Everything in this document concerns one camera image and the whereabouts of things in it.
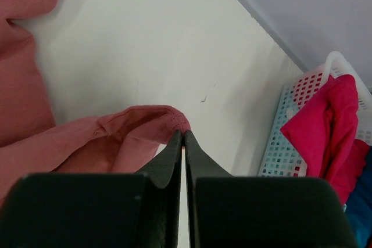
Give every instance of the white wall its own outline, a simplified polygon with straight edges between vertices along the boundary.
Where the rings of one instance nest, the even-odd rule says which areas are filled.
[[[372,0],[239,0],[303,69],[340,51],[372,88]]]
[[[233,174],[257,173],[281,87],[301,72],[237,0],[60,0],[23,25],[59,123],[172,105]],[[179,243],[188,247],[184,184]]]

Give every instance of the pink cloth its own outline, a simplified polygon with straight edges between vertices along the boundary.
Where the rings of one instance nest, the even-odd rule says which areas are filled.
[[[281,129],[307,163],[307,175],[327,180],[341,203],[354,189],[369,151],[366,143],[355,142],[358,107],[354,78],[330,78]]]
[[[56,127],[35,42],[12,19],[51,11],[57,0],[0,0],[0,199],[31,172],[134,172],[175,130],[188,130],[170,106],[136,106]]]

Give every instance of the light blue wall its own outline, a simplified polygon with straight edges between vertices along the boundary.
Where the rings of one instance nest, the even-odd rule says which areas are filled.
[[[239,0],[304,70],[340,51],[372,88],[372,0]]]

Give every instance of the plastic basket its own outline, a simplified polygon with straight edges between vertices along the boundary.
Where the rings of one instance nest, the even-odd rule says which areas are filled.
[[[325,64],[285,84],[273,128],[258,175],[264,177],[298,177],[306,174],[306,163],[280,132],[280,128],[326,83],[329,75],[354,76],[359,95],[357,139],[372,145],[372,95],[353,67],[339,52],[331,52]]]

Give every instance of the pink fabric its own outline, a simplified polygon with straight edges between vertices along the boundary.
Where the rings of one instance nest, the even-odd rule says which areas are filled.
[[[136,106],[56,127],[34,62],[33,36],[12,19],[53,9],[57,0],[0,0],[0,199],[31,172],[134,172],[175,130],[188,130],[170,106]]]
[[[354,189],[368,152],[365,143],[354,141],[358,106],[354,78],[330,78],[281,129],[307,163],[307,175],[327,180],[341,203]]]

